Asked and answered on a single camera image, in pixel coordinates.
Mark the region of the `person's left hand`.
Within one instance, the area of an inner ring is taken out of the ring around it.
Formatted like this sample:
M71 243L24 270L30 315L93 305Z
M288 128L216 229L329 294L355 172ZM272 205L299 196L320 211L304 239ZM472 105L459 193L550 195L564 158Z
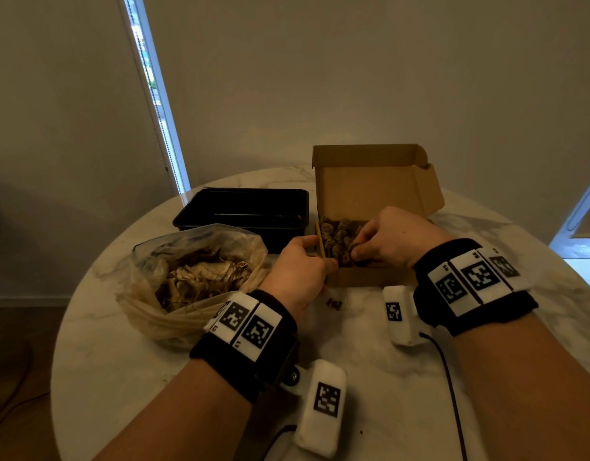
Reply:
M316 235L293 238L259 287L279 301L297 324L324 288L322 257L307 254L318 241Z

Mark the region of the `person's right hand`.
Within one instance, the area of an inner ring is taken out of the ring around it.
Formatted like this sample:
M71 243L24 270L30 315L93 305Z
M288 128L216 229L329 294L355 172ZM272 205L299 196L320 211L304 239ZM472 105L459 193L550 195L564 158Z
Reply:
M454 239L428 219L388 206L362 227L354 242L376 247L375 259L395 266L413 267L434 247Z

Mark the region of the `brown cardboard box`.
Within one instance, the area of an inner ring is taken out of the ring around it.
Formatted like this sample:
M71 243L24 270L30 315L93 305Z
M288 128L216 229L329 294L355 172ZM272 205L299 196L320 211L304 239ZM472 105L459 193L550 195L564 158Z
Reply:
M428 219L445 205L435 168L418 144L314 146L315 233L321 222L351 221L350 231L387 206Z

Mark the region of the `person's right forearm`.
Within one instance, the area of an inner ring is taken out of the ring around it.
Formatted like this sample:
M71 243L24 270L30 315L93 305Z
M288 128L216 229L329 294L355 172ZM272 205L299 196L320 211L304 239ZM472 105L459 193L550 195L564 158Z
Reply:
M490 461L590 461L590 373L534 313L454 343Z

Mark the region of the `person's left forearm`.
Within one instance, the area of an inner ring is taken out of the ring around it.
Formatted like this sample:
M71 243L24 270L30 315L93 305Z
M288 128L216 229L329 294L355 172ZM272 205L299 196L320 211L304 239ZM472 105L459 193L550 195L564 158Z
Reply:
M207 362L193 359L93 461L232 461L251 410Z

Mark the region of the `pile of brown dried pellets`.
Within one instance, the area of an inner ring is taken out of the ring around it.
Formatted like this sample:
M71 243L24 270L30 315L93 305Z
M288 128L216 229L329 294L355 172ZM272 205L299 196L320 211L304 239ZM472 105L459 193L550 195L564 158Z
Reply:
M325 256L336 260L340 268L367 267L372 259L352 259L352 250L356 245L354 241L362 227L361 222L347 218L333 221L328 217L321 217L319 228Z

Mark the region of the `black wristband with marker tags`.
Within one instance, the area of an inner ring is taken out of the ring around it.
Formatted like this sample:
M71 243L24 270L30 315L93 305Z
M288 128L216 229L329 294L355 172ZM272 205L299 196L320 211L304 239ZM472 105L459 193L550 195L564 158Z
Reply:
M295 319L260 289L231 294L204 330L189 358L206 362L252 404L279 385L299 350Z
M493 323L510 323L539 307L525 279L495 247L454 239L414 263L413 300L421 320L456 337Z

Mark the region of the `black plastic tray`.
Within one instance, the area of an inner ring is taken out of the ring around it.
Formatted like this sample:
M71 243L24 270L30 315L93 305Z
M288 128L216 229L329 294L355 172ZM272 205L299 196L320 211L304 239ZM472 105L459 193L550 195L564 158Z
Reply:
M308 221L306 190L207 187L178 213L173 226L180 231L211 224L238 227L259 235L268 253L277 255L294 237L304 236Z

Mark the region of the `heap of dried brown leaves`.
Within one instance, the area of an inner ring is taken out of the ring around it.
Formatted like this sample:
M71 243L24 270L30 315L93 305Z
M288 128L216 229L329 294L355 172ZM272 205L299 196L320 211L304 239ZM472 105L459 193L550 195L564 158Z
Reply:
M241 257L223 255L213 245L167 262L167 275L155 296L166 312L237 291L252 274Z

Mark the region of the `clear plastic bag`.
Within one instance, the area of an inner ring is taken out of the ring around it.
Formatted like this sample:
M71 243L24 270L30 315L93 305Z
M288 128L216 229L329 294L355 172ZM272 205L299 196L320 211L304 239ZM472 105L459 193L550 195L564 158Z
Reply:
M223 255L241 257L252 274L237 291L166 312L155 292L167 275L167 262L204 247L217 245ZM116 301L130 325L146 338L173 349L191 348L207 322L227 298L255 290L268 273L268 250L257 234L224 224L211 224L164 235L135 246L126 258Z

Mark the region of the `white window frame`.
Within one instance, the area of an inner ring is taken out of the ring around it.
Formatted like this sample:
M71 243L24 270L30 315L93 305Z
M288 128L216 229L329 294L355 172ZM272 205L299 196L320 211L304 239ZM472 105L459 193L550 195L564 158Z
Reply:
M191 190L181 143L171 111L168 92L146 13L144 0L116 0L130 39L142 89L159 141L162 160L174 193L183 206Z
M555 234L550 248L590 286L590 185Z

